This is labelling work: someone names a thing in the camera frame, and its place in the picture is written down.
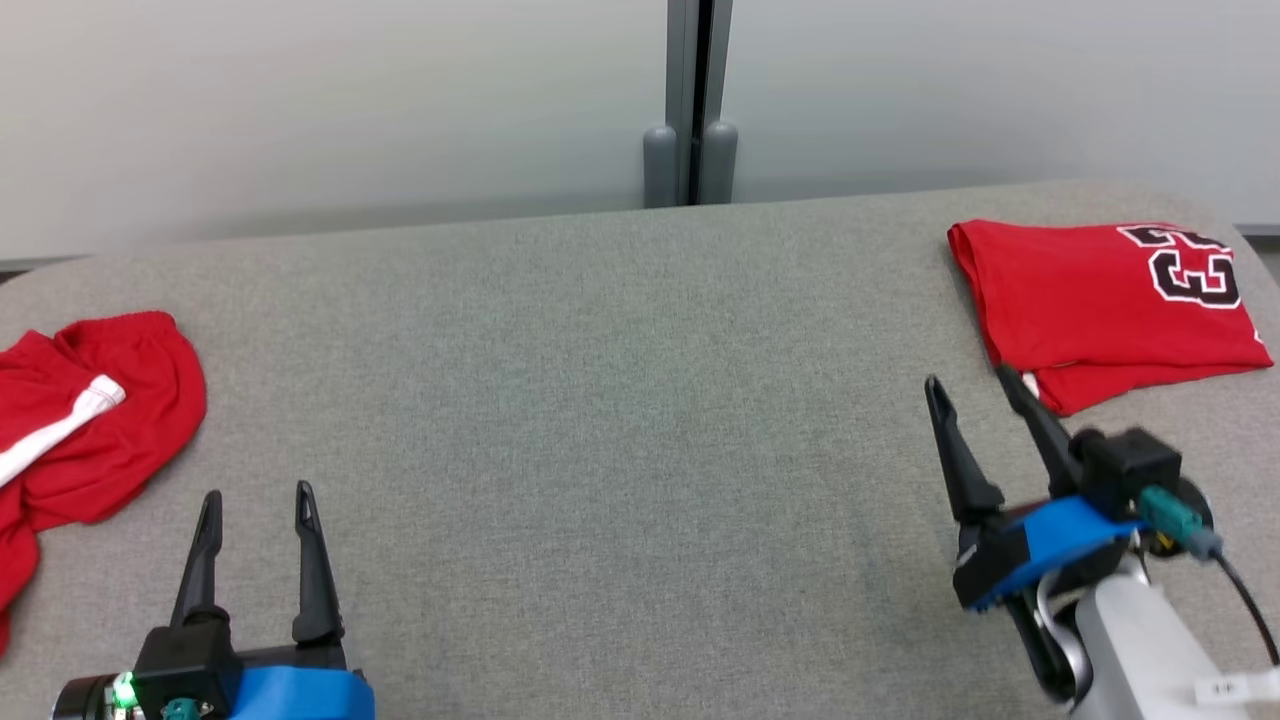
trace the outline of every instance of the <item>red jersey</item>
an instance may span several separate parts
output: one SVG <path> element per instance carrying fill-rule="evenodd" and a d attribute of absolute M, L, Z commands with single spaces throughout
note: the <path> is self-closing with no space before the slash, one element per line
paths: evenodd
<path fill-rule="evenodd" d="M 947 233 L 987 352 L 1070 415 L 1133 388 L 1270 368 L 1226 245 L 1164 223 Z"/>

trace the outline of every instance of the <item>green led light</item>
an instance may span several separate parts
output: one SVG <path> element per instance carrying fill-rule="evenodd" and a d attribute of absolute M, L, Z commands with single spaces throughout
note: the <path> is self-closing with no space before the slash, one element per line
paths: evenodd
<path fill-rule="evenodd" d="M 138 696 L 133 692 L 133 673 L 122 673 L 111 683 L 111 694 L 115 698 L 115 706 L 123 707 L 124 710 L 132 710 L 138 705 Z"/>

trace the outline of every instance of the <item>gray fabric surface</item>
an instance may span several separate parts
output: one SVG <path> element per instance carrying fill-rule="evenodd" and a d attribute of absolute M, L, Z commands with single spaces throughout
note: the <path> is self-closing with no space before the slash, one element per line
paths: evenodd
<path fill-rule="evenodd" d="M 1046 492 L 946 247 L 973 217 L 1187 223 L 1236 249 L 1280 343 L 1280 290 L 1230 225 L 1097 183 L 221 242 L 6 283 L 4 346 L 173 313 L 209 416 L 116 518 L 41 536 L 0 714 L 42 717 L 67 679 L 132 662 L 210 488 L 234 639 L 285 642 L 306 478 L 381 717 L 1059 716 L 1012 624 L 950 585 L 925 374 L 1011 501 Z M 1266 370 L 1070 425 L 1181 448 L 1280 621 L 1277 400 Z M 1262 666 L 1216 570 L 1153 571 L 1224 667 Z"/>

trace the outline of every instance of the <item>red shorts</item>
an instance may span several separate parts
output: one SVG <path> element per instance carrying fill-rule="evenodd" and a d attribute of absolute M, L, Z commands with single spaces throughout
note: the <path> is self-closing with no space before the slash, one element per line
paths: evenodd
<path fill-rule="evenodd" d="M 0 352 L 0 653 L 36 533 L 110 518 L 204 416 L 200 360 L 164 313 L 28 332 Z"/>

